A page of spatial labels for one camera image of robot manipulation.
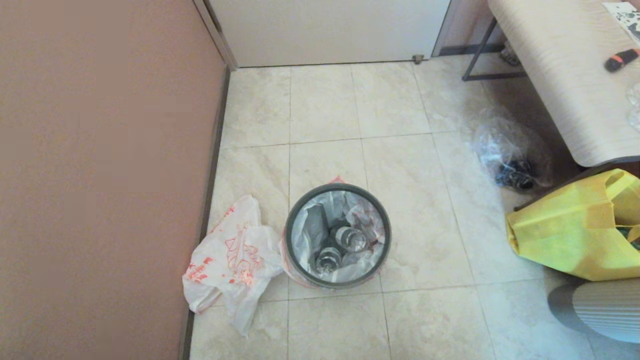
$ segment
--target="yellow tote bag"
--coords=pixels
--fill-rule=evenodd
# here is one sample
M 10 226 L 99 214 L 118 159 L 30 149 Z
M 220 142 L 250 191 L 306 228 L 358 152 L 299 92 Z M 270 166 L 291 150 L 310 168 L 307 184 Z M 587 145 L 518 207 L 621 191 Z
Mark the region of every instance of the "yellow tote bag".
M 507 232 L 516 254 L 550 268 L 591 281 L 640 277 L 631 244 L 640 237 L 640 179 L 616 169 L 576 181 L 509 214 Z

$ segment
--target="trash can rim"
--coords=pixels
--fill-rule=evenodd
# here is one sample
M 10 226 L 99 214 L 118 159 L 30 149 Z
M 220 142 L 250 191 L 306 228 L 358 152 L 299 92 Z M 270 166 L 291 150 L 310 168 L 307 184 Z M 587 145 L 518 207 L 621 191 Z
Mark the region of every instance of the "trash can rim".
M 324 281 L 324 280 L 318 279 L 317 277 L 307 272 L 305 269 L 302 268 L 302 266 L 298 263 L 298 260 L 295 258 L 295 255 L 293 253 L 293 244 L 291 243 L 291 232 L 293 230 L 293 223 L 296 221 L 296 217 L 298 216 L 298 213 L 300 212 L 302 207 L 314 197 L 322 193 L 333 192 L 333 191 L 352 192 L 359 196 L 362 196 L 365 200 L 369 201 L 374 206 L 374 208 L 376 208 L 376 211 L 378 211 L 378 213 L 380 214 L 380 218 L 382 219 L 382 224 L 385 228 L 385 243 L 382 250 L 382 254 L 378 259 L 378 262 L 375 264 L 375 266 L 371 268 L 371 270 L 369 270 L 363 276 L 347 282 Z M 285 244 L 287 247 L 287 257 L 289 258 L 289 261 L 291 262 L 293 267 L 297 271 L 299 271 L 304 276 L 304 278 L 309 280 L 312 284 L 321 286 L 324 288 L 331 288 L 331 289 L 352 288 L 368 280 L 373 274 L 375 274 L 380 269 L 382 264 L 384 264 L 387 258 L 387 255 L 389 253 L 389 249 L 391 248 L 391 224 L 389 222 L 389 217 L 387 215 L 387 212 L 385 211 L 385 208 L 382 206 L 382 203 L 378 201 L 378 199 L 374 195 L 369 193 L 367 190 L 364 190 L 363 188 L 352 185 L 352 184 L 345 184 L 345 183 L 325 184 L 322 186 L 318 186 L 317 188 L 314 188 L 311 191 L 307 192 L 303 197 L 300 198 L 300 200 L 296 202 L 293 208 L 291 208 L 291 211 L 289 212 L 289 216 L 287 217 L 287 223 L 285 228 Z

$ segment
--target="trash can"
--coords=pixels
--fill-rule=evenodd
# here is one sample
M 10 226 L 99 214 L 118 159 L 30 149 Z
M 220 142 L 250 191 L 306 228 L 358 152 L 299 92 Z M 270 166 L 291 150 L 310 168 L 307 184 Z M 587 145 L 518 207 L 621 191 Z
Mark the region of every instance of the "trash can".
M 390 246 L 391 225 L 380 201 L 357 186 L 330 183 L 293 206 L 281 251 L 296 282 L 339 290 L 377 274 Z

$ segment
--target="paper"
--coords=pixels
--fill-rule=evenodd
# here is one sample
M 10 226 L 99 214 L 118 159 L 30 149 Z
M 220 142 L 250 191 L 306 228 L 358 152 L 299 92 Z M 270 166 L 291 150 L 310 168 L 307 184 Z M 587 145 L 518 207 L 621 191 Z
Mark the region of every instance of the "paper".
M 630 3 L 602 3 L 618 24 L 640 46 L 640 12 Z

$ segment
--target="clear plastic bag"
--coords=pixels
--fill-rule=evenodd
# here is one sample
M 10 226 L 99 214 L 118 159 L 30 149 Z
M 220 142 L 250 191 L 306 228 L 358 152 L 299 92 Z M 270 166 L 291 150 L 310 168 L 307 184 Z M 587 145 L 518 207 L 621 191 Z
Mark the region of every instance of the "clear plastic bag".
M 627 100 L 633 105 L 627 114 L 627 122 L 640 131 L 640 83 L 636 83 L 627 90 Z
M 182 276 L 189 308 L 201 313 L 224 294 L 231 324 L 247 336 L 258 299 L 282 272 L 278 241 L 276 232 L 262 225 L 258 201 L 241 197 L 191 255 Z
M 527 193 L 553 184 L 552 155 L 547 145 L 505 109 L 480 111 L 462 133 L 499 186 Z

